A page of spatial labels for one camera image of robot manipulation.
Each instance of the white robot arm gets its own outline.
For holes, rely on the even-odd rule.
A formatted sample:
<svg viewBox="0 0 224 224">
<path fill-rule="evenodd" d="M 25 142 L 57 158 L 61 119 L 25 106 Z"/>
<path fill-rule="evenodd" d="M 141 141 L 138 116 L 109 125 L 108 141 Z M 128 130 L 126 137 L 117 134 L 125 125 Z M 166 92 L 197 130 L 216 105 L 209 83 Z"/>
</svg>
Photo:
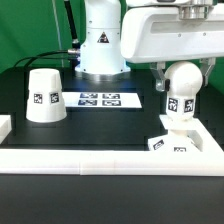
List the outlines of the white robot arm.
<svg viewBox="0 0 224 224">
<path fill-rule="evenodd" d="M 77 75 L 110 81 L 129 72 L 120 50 L 121 4 L 119 0 L 85 0 L 86 40 L 81 45 Z"/>
<path fill-rule="evenodd" d="M 149 149 L 217 149 L 217 143 L 193 115 L 197 92 L 203 82 L 208 83 L 216 57 L 224 56 L 224 4 L 213 5 L 210 0 L 126 2 L 136 8 L 130 9 L 123 21 L 122 55 L 129 62 L 150 63 L 156 89 L 167 91 L 167 115 L 160 115 L 160 119 L 168 134 L 149 139 Z M 191 59 L 200 59 L 201 68 L 183 61 Z M 179 62 L 164 74 L 167 61 Z"/>
</svg>

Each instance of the black surface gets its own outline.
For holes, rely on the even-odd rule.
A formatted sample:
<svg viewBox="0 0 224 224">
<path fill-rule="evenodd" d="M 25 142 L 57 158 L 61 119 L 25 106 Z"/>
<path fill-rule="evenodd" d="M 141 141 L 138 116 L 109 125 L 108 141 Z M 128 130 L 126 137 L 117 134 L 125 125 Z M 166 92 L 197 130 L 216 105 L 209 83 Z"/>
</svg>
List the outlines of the black surface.
<svg viewBox="0 0 224 224">
<path fill-rule="evenodd" d="M 0 111 L 14 118 L 3 147 L 144 150 L 148 137 L 164 132 L 158 119 L 164 96 L 154 91 L 149 71 L 111 84 L 73 79 L 68 71 L 62 76 L 64 91 L 137 92 L 143 109 L 70 109 L 62 122 L 37 125 L 25 119 L 22 70 L 10 69 L 0 76 Z M 221 145 L 223 109 L 220 93 L 201 90 L 196 117 Z M 223 177 L 0 175 L 0 224 L 223 222 Z"/>
<path fill-rule="evenodd" d="M 25 119 L 24 95 L 27 98 L 28 94 L 24 94 L 27 91 L 24 74 L 22 70 L 8 70 L 0 77 L 3 85 L 0 104 L 2 112 L 13 114 L 14 129 L 3 143 L 4 147 L 145 150 L 147 138 L 161 133 L 158 114 L 164 94 L 152 87 L 149 71 L 133 72 L 130 79 L 112 83 L 78 79 L 70 71 L 61 72 L 61 76 L 63 91 L 134 92 L 138 93 L 143 108 L 67 108 L 68 115 L 62 121 L 34 123 Z"/>
</svg>

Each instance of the white block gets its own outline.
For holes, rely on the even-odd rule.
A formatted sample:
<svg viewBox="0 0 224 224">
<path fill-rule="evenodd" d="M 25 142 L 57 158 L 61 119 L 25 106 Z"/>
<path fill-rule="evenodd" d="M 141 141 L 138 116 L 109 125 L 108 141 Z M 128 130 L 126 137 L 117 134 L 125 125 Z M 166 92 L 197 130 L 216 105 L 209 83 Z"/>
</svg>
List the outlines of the white block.
<svg viewBox="0 0 224 224">
<path fill-rule="evenodd" d="M 0 144 L 12 130 L 10 115 L 0 115 Z"/>
</svg>

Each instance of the white cylinder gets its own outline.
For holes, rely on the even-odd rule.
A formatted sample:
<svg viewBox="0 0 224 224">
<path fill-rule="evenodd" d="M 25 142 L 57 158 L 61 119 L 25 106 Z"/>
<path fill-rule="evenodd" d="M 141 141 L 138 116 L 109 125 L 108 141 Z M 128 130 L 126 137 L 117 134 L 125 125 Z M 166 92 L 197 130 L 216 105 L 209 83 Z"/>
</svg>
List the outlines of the white cylinder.
<svg viewBox="0 0 224 224">
<path fill-rule="evenodd" d="M 61 89 L 58 70 L 34 69 L 30 71 L 27 119 L 39 123 L 64 119 L 66 110 Z"/>
</svg>

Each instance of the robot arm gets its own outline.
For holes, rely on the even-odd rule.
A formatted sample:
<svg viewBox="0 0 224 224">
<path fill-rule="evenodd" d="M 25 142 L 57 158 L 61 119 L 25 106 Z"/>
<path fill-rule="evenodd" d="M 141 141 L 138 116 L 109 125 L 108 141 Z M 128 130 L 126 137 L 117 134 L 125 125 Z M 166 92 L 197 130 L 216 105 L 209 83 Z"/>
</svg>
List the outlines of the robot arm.
<svg viewBox="0 0 224 224">
<path fill-rule="evenodd" d="M 200 59 L 207 85 L 216 57 L 224 56 L 224 4 L 213 6 L 210 0 L 126 2 L 138 8 L 124 17 L 124 58 L 132 63 L 151 63 L 159 91 L 167 90 L 163 74 L 166 61 Z"/>
</svg>

